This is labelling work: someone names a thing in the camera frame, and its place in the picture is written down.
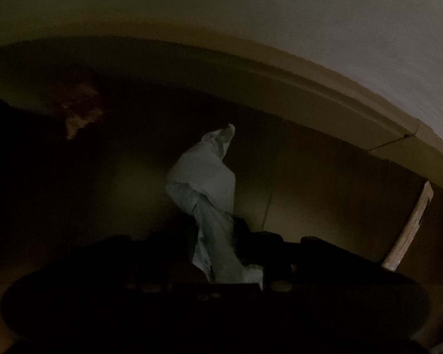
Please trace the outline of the brown leaf scrap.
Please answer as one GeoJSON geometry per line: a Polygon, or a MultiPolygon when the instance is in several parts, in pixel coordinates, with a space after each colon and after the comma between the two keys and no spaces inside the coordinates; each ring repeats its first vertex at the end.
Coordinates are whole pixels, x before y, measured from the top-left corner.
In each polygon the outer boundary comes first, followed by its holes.
{"type": "Polygon", "coordinates": [[[73,139],[77,132],[102,116],[98,106],[97,92],[86,84],[79,84],[63,98],[61,107],[65,112],[67,139],[73,139]]]}

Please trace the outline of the white paper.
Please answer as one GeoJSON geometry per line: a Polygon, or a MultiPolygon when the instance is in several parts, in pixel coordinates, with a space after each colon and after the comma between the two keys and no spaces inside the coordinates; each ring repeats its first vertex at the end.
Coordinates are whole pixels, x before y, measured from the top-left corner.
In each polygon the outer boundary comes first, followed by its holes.
{"type": "Polygon", "coordinates": [[[243,264],[234,252],[234,194],[236,178],[224,164],[235,133],[231,124],[206,133],[183,153],[167,177],[165,190],[198,226],[193,263],[216,284],[262,285],[263,271],[243,264]]]}

